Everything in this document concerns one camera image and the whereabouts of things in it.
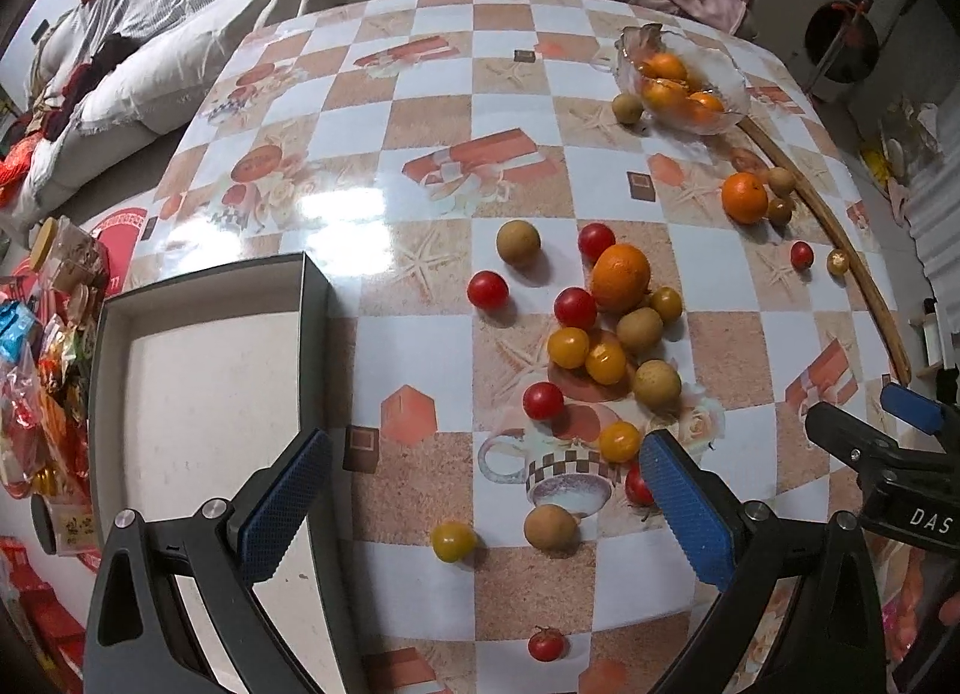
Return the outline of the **longan beside bowl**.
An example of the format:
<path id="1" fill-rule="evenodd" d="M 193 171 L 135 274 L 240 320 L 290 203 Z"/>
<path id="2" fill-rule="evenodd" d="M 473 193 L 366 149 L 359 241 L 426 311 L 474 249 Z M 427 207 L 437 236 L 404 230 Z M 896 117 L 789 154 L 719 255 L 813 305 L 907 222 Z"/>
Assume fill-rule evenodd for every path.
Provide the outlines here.
<path id="1" fill-rule="evenodd" d="M 624 127 L 635 127 L 643 117 L 644 106 L 636 94 L 622 92 L 610 102 L 613 118 Z"/>

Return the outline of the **orange near table edge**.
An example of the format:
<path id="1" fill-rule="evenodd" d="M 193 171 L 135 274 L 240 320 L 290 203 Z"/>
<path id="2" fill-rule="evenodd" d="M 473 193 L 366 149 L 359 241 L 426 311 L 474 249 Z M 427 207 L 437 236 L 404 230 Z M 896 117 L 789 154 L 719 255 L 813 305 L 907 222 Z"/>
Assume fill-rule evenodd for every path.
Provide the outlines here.
<path id="1" fill-rule="evenodd" d="M 768 211 L 765 184 L 752 172 L 732 173 L 722 182 L 721 206 L 734 223 L 753 226 L 763 221 Z"/>

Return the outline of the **dark longan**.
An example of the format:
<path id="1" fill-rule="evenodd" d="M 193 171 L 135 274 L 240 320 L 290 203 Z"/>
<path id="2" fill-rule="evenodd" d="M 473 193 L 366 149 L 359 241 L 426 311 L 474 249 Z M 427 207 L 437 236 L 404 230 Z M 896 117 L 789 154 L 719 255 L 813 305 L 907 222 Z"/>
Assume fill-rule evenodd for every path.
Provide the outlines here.
<path id="1" fill-rule="evenodd" d="M 770 203 L 768 203 L 768 210 L 766 210 L 766 219 L 771 226 L 775 226 L 777 229 L 784 229 L 791 223 L 793 219 L 793 201 L 789 198 L 781 198 L 781 196 L 775 196 L 771 198 Z"/>

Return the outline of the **longan by edge orange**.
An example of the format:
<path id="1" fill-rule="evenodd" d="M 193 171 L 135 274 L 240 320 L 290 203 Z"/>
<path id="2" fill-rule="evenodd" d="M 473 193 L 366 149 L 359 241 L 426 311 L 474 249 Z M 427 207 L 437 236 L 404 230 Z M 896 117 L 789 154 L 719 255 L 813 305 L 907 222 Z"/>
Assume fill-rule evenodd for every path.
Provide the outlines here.
<path id="1" fill-rule="evenodd" d="M 796 176 L 784 167 L 771 167 L 766 172 L 766 184 L 778 198 L 788 198 L 796 188 Z"/>

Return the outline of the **black lidded jar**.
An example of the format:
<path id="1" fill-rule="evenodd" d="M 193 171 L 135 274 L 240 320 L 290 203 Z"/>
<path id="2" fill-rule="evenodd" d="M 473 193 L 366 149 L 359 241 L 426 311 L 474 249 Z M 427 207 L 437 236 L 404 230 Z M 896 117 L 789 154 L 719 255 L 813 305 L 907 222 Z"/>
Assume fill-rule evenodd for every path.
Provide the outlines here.
<path id="1" fill-rule="evenodd" d="M 50 502 L 43 496 L 32 496 L 29 503 L 34 531 L 46 554 L 80 556 L 98 551 L 98 531 L 89 505 Z"/>

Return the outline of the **red cherry tomato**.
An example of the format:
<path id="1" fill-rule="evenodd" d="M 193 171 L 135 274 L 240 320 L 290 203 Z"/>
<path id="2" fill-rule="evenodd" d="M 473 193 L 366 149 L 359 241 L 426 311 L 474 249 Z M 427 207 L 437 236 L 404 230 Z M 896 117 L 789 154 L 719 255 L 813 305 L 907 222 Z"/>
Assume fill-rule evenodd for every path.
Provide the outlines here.
<path id="1" fill-rule="evenodd" d="M 558 385 L 535 382 L 523 393 L 523 410 L 532 421 L 553 421 L 565 411 L 565 395 Z"/>
<path id="2" fill-rule="evenodd" d="M 607 224 L 589 223 L 578 234 L 578 249 L 584 260 L 591 265 L 601 258 L 602 253 L 617 244 L 617 237 Z"/>
<path id="3" fill-rule="evenodd" d="M 477 309 L 493 312 L 508 302 L 508 283 L 494 271 L 478 271 L 467 283 L 467 299 Z"/>
<path id="4" fill-rule="evenodd" d="M 566 288 L 556 295 L 553 313 L 563 327 L 589 331 L 596 325 L 596 299 L 587 289 Z"/>

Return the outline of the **orange in bowl top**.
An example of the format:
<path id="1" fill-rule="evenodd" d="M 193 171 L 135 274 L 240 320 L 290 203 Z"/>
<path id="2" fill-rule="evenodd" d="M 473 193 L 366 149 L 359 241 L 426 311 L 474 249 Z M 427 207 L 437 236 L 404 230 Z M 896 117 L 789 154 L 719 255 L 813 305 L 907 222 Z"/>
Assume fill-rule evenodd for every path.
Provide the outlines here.
<path id="1" fill-rule="evenodd" d="M 685 81 L 688 78 L 685 63 L 670 52 L 656 52 L 643 58 L 640 63 L 640 72 L 646 78 L 670 79 L 670 81 Z"/>

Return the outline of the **clear snack jar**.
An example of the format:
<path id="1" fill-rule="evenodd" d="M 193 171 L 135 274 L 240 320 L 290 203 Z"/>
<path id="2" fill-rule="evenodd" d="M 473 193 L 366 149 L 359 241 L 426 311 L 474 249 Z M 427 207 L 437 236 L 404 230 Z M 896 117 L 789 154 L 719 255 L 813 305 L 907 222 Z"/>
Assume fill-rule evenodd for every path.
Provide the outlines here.
<path id="1" fill-rule="evenodd" d="M 29 267 L 46 288 L 65 295 L 109 273 L 103 244 L 68 217 L 44 221 L 31 247 Z"/>

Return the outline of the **red round mat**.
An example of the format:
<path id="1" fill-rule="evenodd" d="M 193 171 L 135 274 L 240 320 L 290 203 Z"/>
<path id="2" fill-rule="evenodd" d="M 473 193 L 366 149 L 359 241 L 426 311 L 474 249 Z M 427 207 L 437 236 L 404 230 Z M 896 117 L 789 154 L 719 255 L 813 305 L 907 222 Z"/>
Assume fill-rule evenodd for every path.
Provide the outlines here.
<path id="1" fill-rule="evenodd" d="M 89 234 L 106 249 L 109 267 L 109 284 L 106 295 L 116 295 L 124 287 L 128 267 L 132 262 L 133 250 L 139 242 L 143 226 L 146 224 L 146 210 L 139 206 L 127 206 L 104 216 Z"/>

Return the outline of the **yellow tomato front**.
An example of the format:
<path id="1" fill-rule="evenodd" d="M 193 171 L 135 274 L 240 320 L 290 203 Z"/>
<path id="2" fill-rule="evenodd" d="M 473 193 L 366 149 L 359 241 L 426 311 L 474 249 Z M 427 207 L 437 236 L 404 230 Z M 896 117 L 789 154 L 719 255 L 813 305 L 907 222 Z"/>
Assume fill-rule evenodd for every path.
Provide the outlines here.
<path id="1" fill-rule="evenodd" d="M 448 520 L 431 530 L 430 543 L 434 554 L 443 563 L 459 563 L 477 548 L 477 533 L 469 524 Z"/>

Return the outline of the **orange in bowl right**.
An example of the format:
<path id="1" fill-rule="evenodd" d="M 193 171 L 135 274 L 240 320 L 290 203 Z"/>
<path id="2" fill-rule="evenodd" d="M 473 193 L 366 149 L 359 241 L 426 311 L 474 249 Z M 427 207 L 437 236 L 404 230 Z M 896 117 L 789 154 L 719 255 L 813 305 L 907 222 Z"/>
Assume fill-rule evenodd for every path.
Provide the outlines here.
<path id="1" fill-rule="evenodd" d="M 680 115 L 692 127 L 713 127 L 726 115 L 722 100 L 711 92 L 690 92 L 679 107 Z"/>

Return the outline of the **red tomato with stem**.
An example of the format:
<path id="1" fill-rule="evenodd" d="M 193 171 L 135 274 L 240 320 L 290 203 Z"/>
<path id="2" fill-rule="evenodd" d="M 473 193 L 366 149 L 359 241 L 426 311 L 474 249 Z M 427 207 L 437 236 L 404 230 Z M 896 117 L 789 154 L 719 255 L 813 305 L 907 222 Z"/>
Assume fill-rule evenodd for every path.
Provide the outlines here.
<path id="1" fill-rule="evenodd" d="M 565 656 L 567 648 L 565 634 L 555 627 L 539 627 L 527 641 L 527 653 L 540 663 L 560 660 Z"/>

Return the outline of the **wooden curved stick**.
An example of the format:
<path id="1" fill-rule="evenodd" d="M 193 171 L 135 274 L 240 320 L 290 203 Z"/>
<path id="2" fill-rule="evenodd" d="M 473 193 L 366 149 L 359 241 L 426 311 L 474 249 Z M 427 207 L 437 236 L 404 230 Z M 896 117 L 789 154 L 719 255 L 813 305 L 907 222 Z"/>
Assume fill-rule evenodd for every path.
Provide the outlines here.
<path id="1" fill-rule="evenodd" d="M 750 141 L 770 159 L 776 167 L 782 167 L 791 172 L 796 179 L 796 192 L 800 200 L 804 201 L 807 210 L 809 210 L 817 219 L 817 223 L 832 240 L 833 245 L 838 250 L 843 250 L 850 257 L 850 273 L 854 281 L 861 289 L 862 297 L 867 304 L 867 310 L 874 319 L 878 333 L 882 336 L 885 349 L 889 353 L 890 364 L 895 372 L 896 380 L 901 385 L 908 385 L 913 378 L 911 372 L 910 359 L 908 359 L 905 343 L 900 336 L 900 331 L 896 326 L 895 317 L 885 302 L 882 291 L 875 284 L 874 276 L 867 268 L 866 262 L 862 260 L 861 255 L 857 253 L 853 242 L 846 234 L 846 231 L 839 224 L 838 217 L 835 216 L 830 206 L 825 203 L 820 193 L 812 184 L 805 173 L 794 164 L 793 159 L 786 154 L 773 138 L 758 125 L 753 118 L 745 117 L 737 123 L 743 133 L 747 134 Z"/>

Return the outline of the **snack bag pile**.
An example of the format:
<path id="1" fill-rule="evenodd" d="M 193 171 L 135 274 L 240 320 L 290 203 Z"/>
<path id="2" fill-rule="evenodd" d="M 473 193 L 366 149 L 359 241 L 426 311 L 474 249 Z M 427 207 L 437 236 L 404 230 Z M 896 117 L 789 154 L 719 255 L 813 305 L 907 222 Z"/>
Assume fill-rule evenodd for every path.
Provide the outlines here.
<path id="1" fill-rule="evenodd" d="M 88 396 L 109 273 L 70 295 L 29 267 L 2 279 L 2 486 L 89 501 Z"/>

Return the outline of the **yellow cherry tomato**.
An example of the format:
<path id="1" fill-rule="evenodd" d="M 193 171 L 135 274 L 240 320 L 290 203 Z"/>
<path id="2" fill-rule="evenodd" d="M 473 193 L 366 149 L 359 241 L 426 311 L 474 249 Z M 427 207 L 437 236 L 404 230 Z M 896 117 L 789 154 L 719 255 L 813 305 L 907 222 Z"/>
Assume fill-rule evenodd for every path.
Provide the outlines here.
<path id="1" fill-rule="evenodd" d="M 589 334 L 580 328 L 558 328 L 548 337 L 548 357 L 555 366 L 562 369 L 576 370 L 583 367 L 589 351 Z"/>
<path id="2" fill-rule="evenodd" d="M 584 361 L 587 375 L 604 387 L 619 384 L 626 373 L 626 352 L 617 340 L 597 340 L 592 343 Z"/>
<path id="3" fill-rule="evenodd" d="M 615 421 L 601 430 L 597 447 L 606 462 L 621 465 L 631 462 L 638 455 L 641 442 L 643 433 L 636 426 L 626 421 Z"/>

